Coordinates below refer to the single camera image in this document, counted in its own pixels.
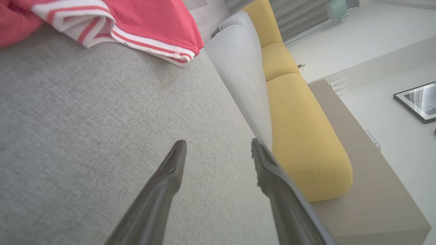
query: white wall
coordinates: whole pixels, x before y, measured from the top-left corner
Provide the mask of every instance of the white wall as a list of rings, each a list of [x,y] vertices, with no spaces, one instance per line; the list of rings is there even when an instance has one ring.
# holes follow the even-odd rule
[[[355,88],[342,98],[432,226],[425,242],[436,244],[436,122],[423,124],[393,94],[436,81],[436,63]]]
[[[436,35],[436,11],[382,3],[352,9],[342,23],[288,47],[312,82]]]
[[[345,82],[347,89],[364,86],[406,70],[436,62],[436,36],[331,74],[328,83]]]

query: picture frame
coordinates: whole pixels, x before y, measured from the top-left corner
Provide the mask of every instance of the picture frame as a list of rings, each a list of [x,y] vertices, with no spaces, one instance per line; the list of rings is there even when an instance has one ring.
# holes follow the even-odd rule
[[[436,82],[396,93],[394,99],[424,124],[436,122]]]

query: gray curtain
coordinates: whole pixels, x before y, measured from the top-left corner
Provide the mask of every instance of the gray curtain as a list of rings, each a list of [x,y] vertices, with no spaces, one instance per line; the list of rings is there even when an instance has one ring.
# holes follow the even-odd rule
[[[348,8],[359,6],[359,0],[346,0]],[[252,0],[225,0],[230,14]],[[329,0],[269,0],[284,42],[326,21]]]

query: yellow cushion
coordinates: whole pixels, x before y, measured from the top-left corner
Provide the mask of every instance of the yellow cushion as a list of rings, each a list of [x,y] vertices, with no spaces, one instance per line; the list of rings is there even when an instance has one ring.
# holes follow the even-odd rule
[[[262,48],[272,43],[283,43],[276,17],[268,0],[254,0],[243,10],[250,16]]]
[[[304,79],[286,74],[266,83],[272,153],[308,201],[345,194],[352,185],[350,160]]]
[[[289,73],[300,74],[295,60],[283,43],[273,43],[264,47],[262,60],[267,81]]]

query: sofa cushion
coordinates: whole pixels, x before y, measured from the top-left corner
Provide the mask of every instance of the sofa cushion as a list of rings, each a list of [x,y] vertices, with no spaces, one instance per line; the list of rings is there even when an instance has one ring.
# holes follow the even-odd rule
[[[298,74],[266,83],[277,161],[309,201],[343,195],[353,180],[347,153],[331,124]]]
[[[273,43],[264,47],[262,57],[263,72],[267,81],[285,74],[300,74],[295,60],[283,43]]]
[[[272,43],[283,43],[276,17],[268,0],[254,0],[245,6],[243,10],[250,16],[259,35],[262,48]]]
[[[256,28],[254,28],[253,22],[250,19],[250,16],[244,10],[240,10],[227,18],[223,23],[219,25],[219,30],[222,31],[224,28],[229,27],[231,25],[242,25],[247,29],[250,34],[250,41],[253,42],[256,53],[259,56],[259,59],[262,60],[262,48],[260,47],[259,36],[257,35]]]
[[[164,244],[278,244],[250,127],[204,50],[180,67],[44,25],[0,50],[2,244],[104,244],[179,139]]]
[[[244,27],[232,25],[218,32],[205,49],[254,135],[271,149],[265,76],[250,38]]]

